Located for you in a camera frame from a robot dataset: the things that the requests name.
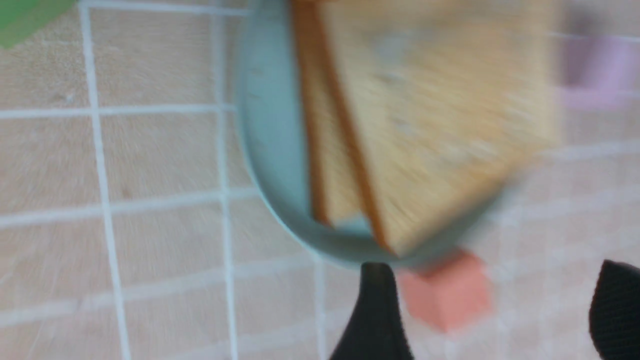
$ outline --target green object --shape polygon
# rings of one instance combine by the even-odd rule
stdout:
[[[18,44],[66,12],[76,0],[0,0],[0,46]]]

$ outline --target tiled surface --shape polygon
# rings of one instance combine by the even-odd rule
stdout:
[[[211,17],[92,10],[100,105],[212,103]]]
[[[125,310],[133,359],[170,358],[228,340],[227,302],[221,284],[131,302]]]
[[[124,286],[223,267],[219,204],[116,216],[113,233]]]
[[[244,188],[251,186],[253,181],[249,176],[246,163],[240,148],[235,115],[227,113],[227,175],[229,186],[232,188]]]
[[[209,113],[102,118],[111,200],[217,188],[217,126]]]
[[[236,263],[286,258],[305,251],[259,198],[233,200],[229,213]]]
[[[77,10],[0,51],[0,64],[0,110],[89,105]]]
[[[111,273],[101,220],[0,230],[0,311],[105,291]]]
[[[85,1],[0,51],[3,359],[331,354],[359,274],[315,261],[248,175],[229,106],[247,3]],[[640,36],[636,3],[607,3],[611,31]],[[640,97],[628,100],[568,112],[566,145],[471,236],[494,314],[445,337],[403,312],[417,359],[597,359],[586,314],[600,263],[640,265]]]
[[[2,120],[0,153],[0,213],[100,201],[88,118]]]
[[[5,359],[118,360],[118,342],[118,324],[112,310],[0,329],[0,350]]]
[[[242,336],[275,331],[313,320],[315,303],[311,268],[236,279],[237,333]]]

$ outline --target white grid line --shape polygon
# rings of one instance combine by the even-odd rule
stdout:
[[[215,113],[220,110],[235,111],[233,104],[157,104],[140,106],[107,106],[98,108],[101,116],[146,115],[163,113]],[[0,120],[41,119],[48,117],[89,117],[91,108],[0,110]]]
[[[219,6],[207,5],[135,3],[119,0],[83,0],[81,4],[89,8],[122,11],[192,13],[220,16],[247,16],[249,14],[249,11],[245,9],[222,8]]]
[[[122,290],[123,299],[127,302],[154,299],[205,288],[224,281],[224,271],[221,269],[212,269],[195,274],[125,288]]]
[[[212,89],[214,98],[218,102],[223,102],[225,98],[226,77],[226,46],[227,36],[225,33],[226,17],[213,13],[211,21],[211,49],[213,64],[212,72],[216,78],[215,86]],[[229,214],[228,199],[228,175],[227,175],[227,114],[226,110],[220,108],[218,111],[218,173],[220,175],[220,187],[222,190],[222,238],[224,242],[224,262],[225,262],[225,285],[227,292],[227,322],[229,326],[229,348],[231,360],[238,360],[238,338],[236,327],[236,300],[234,289],[234,255],[231,220]]]
[[[80,220],[102,216],[102,206],[94,205],[76,209],[55,209],[0,216],[0,229],[26,225],[40,225],[51,222]]]
[[[106,238],[107,252],[109,256],[109,267],[111,269],[111,281],[113,283],[113,297],[116,306],[116,316],[118,318],[118,333],[120,335],[120,350],[123,360],[131,360],[131,350],[129,349],[129,335],[127,332],[127,321],[124,311],[124,300],[122,296],[122,285],[120,284],[120,271],[118,269],[118,256],[116,253],[115,238],[113,236],[113,224],[111,218],[111,208],[109,204],[109,185],[107,180],[107,170],[104,162],[104,148],[102,144],[102,129],[100,128],[100,115],[98,114],[98,88],[95,77],[95,62],[93,59],[93,39],[91,31],[91,18],[89,9],[80,5],[80,22],[83,34],[84,66],[86,70],[86,82],[89,91],[89,100],[92,109],[93,139],[95,142],[95,157],[100,186],[100,200],[102,201],[102,211],[104,217],[104,232]]]
[[[173,208],[196,206],[219,202],[221,193],[217,190],[210,192],[193,192],[173,195],[168,197],[152,197],[148,199],[129,200],[111,203],[111,214],[138,213],[142,211],[162,211]],[[237,188],[229,190],[229,199],[249,199],[258,197],[257,188]],[[51,222],[64,222],[97,218],[102,216],[102,205],[87,205],[81,208],[62,208],[43,211],[28,211],[0,215],[0,229],[7,227],[19,227],[27,225],[48,224]]]

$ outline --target toast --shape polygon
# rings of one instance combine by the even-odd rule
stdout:
[[[376,203],[374,234],[402,255],[556,141],[547,35],[556,1],[432,22],[392,61],[376,48],[380,13],[354,12],[357,2],[325,3],[323,16]]]

